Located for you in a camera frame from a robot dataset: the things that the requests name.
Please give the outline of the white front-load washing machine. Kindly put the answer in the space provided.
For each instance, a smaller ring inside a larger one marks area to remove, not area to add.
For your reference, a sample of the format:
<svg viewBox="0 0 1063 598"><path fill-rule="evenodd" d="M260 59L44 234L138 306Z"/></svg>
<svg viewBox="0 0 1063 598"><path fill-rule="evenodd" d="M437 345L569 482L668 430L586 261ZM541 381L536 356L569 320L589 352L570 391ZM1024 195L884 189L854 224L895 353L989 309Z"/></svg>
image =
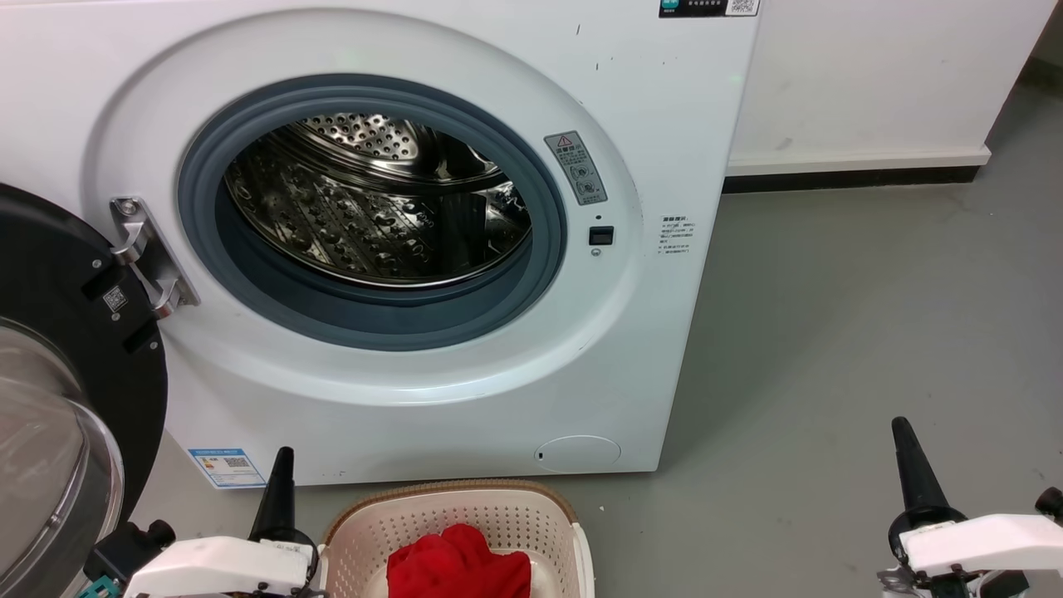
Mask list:
<svg viewBox="0 0 1063 598"><path fill-rule="evenodd" d="M109 242L140 197L201 300L159 320L164 431L242 449L296 484L557 474L534 452L600 435L607 473L653 472L677 389L752 58L755 17L659 18L660 0L0 0L0 184ZM566 260L504 328L436 351L330 346L227 295L176 211L184 155L217 110L296 78L436 87L512 125L566 208ZM581 207L544 136L577 131L608 201ZM660 219L695 221L659 255ZM588 245L593 226L611 246Z"/></svg>

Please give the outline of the blue energy label sticker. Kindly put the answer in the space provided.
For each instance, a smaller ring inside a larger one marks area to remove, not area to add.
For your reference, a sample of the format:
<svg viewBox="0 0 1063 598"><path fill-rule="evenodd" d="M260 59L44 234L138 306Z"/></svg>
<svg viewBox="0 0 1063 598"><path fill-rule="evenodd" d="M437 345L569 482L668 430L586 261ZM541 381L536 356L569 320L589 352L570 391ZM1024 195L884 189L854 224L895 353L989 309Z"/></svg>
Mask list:
<svg viewBox="0 0 1063 598"><path fill-rule="evenodd" d="M189 457L214 488L264 488L266 480L242 448L189 449Z"/></svg>

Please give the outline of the cream perforated laundry basket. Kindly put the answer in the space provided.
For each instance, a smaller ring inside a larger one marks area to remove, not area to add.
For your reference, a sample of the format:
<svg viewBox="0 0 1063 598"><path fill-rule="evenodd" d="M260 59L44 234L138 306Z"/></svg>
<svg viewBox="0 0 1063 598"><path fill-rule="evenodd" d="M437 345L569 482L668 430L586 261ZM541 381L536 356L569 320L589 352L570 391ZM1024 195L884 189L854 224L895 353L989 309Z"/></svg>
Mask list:
<svg viewBox="0 0 1063 598"><path fill-rule="evenodd" d="M386 598L388 556L452 525L476 527L497 554L532 560L532 598L595 598L595 564L561 493L520 479L467 479L396 488L333 522L320 546L331 598Z"/></svg>

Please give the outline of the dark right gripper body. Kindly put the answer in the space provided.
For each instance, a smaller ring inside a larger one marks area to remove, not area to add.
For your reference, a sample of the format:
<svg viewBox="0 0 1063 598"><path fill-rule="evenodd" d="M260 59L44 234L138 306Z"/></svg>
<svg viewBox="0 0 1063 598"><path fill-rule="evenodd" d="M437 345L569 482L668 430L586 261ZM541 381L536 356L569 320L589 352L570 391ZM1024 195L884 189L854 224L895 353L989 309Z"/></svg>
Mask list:
<svg viewBox="0 0 1063 598"><path fill-rule="evenodd" d="M911 507L889 525L889 549L899 566L879 573L882 598L1026 598L1030 582L1020 571L954 571L941 576L916 573L909 566L901 546L901 533L925 530L933 525L967 520L952 507Z"/></svg>

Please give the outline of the grey rubber door gasket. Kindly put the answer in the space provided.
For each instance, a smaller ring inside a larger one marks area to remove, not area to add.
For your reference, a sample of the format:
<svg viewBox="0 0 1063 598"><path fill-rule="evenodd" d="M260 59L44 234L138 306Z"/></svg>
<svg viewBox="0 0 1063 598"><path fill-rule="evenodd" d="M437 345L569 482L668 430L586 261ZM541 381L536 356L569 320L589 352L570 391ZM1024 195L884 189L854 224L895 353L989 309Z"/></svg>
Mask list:
<svg viewBox="0 0 1063 598"><path fill-rule="evenodd" d="M232 204L225 170L261 134L339 112L411 120L474 146L509 175L527 205L529 243L486 275L431 288L362 287L279 253ZM191 140L175 203L196 258L229 296L288 332L360 351L436 351L493 334L546 295L568 247L561 189L514 126L436 87L365 73L280 81L227 102Z"/></svg>

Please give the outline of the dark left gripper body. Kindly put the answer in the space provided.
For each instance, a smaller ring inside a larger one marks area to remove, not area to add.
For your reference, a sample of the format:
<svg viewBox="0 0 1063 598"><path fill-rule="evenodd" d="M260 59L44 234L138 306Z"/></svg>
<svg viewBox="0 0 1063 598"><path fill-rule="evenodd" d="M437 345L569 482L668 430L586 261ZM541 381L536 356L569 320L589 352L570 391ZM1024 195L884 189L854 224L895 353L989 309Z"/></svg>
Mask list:
<svg viewBox="0 0 1063 598"><path fill-rule="evenodd" d="M255 584L316 584L323 573L323 547L306 534L258 534L250 537L249 557Z"/></svg>

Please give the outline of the stainless steel washing machine drum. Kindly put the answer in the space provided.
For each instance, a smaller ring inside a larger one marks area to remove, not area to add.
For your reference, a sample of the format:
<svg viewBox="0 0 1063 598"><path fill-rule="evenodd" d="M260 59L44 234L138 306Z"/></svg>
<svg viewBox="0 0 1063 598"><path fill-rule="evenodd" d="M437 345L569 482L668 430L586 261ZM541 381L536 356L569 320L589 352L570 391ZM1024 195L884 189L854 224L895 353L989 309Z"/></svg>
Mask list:
<svg viewBox="0 0 1063 598"><path fill-rule="evenodd" d="M229 163L247 224L304 268L362 287L449 287L512 260L532 216L474 146L379 113L311 115Z"/></svg>

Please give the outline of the round drain filter cover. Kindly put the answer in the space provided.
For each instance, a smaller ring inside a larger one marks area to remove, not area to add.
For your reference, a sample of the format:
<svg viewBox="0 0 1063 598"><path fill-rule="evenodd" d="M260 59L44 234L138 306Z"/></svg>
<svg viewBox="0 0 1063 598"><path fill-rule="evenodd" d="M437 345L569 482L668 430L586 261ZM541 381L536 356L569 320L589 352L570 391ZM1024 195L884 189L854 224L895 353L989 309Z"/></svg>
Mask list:
<svg viewBox="0 0 1063 598"><path fill-rule="evenodd" d="M534 452L536 465L550 473L607 473L621 458L621 447L600 435L566 435L552 439Z"/></svg>

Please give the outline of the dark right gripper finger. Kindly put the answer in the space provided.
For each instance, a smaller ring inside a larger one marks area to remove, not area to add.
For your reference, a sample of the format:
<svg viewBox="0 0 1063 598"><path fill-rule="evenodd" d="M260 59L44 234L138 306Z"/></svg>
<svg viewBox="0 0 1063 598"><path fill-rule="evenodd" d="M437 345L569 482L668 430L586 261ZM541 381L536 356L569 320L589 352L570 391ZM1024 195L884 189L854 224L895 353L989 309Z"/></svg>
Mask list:
<svg viewBox="0 0 1063 598"><path fill-rule="evenodd" d="M930 462L925 454L925 473L923 473L923 488L925 488L925 497L927 499L927 508L950 508L946 499L944 492L938 483L935 473L933 467L931 467Z"/></svg>
<svg viewBox="0 0 1063 598"><path fill-rule="evenodd" d="M910 517L926 517L928 506L923 488L925 452L919 447L918 435L906 417L891 420L897 469L904 500L904 511Z"/></svg>

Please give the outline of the white wall baseboard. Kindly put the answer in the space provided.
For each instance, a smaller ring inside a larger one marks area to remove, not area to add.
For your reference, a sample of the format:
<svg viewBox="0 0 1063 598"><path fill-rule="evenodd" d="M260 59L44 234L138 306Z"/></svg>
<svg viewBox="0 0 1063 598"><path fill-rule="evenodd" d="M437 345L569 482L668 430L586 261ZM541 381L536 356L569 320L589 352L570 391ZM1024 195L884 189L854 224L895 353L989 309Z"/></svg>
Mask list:
<svg viewBox="0 0 1063 598"><path fill-rule="evenodd" d="M968 184L992 155L988 146L979 146L899 153L828 153L784 160L747 156L730 160L723 194Z"/></svg>

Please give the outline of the grey warning sticker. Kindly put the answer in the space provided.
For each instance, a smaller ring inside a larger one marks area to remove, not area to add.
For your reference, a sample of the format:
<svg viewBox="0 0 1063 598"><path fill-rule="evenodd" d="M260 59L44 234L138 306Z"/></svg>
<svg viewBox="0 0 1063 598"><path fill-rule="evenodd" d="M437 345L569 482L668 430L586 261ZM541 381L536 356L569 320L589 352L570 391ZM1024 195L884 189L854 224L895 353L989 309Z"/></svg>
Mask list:
<svg viewBox="0 0 1063 598"><path fill-rule="evenodd" d="M569 182L576 202L581 207L608 201L598 169L580 133L566 131L544 136L543 140L561 166L566 181Z"/></svg>

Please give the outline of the black round washer door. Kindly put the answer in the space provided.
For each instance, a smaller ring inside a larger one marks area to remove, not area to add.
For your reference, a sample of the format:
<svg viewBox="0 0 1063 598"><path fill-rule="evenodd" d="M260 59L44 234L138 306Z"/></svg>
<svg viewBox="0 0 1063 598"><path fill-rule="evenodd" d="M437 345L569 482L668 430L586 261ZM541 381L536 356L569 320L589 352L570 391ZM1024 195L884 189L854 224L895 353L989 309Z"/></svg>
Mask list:
<svg viewBox="0 0 1063 598"><path fill-rule="evenodd" d="M111 314L101 296L129 302ZM79 598L94 545L130 522L169 377L132 267L82 219L0 184L0 598Z"/></svg>

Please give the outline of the dark control panel sticker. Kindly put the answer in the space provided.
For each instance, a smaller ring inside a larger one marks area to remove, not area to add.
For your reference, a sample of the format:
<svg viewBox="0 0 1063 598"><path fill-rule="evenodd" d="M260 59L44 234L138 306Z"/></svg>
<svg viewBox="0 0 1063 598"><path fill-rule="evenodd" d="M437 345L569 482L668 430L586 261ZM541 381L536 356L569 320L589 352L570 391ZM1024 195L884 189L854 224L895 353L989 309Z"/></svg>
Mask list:
<svg viewBox="0 0 1063 598"><path fill-rule="evenodd" d="M761 0L660 0L659 18L755 17Z"/></svg>

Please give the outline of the red basketball jersey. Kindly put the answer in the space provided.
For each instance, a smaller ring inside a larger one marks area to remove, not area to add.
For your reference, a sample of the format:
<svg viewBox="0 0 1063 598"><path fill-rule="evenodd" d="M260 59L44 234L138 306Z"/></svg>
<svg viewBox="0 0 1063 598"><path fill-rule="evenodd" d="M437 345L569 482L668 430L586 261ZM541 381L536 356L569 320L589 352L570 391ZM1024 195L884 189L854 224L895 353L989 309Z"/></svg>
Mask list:
<svg viewBox="0 0 1063 598"><path fill-rule="evenodd" d="M391 553L386 580L388 598L532 598L532 560L493 552L459 523Z"/></svg>

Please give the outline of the chrome door hinge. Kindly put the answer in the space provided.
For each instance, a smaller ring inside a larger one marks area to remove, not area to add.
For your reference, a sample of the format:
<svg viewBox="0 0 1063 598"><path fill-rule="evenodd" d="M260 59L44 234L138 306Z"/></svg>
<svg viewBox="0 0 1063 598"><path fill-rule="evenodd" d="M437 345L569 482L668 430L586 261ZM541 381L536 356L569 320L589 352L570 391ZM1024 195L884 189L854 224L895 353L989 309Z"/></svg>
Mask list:
<svg viewBox="0 0 1063 598"><path fill-rule="evenodd" d="M111 254L121 264L132 267L155 317L162 321L181 307L200 306L193 284L175 260L144 199L114 197L109 200L109 215L123 234Z"/></svg>

